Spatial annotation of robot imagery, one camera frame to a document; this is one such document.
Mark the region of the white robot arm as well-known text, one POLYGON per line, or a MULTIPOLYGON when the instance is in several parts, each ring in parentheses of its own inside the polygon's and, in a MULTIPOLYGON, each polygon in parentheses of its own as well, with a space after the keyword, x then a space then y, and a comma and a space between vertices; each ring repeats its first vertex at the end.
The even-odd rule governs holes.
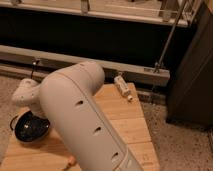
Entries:
POLYGON ((127 144, 94 100, 105 73, 84 61, 47 75, 23 79, 12 102, 50 121, 82 171, 143 171, 127 144))

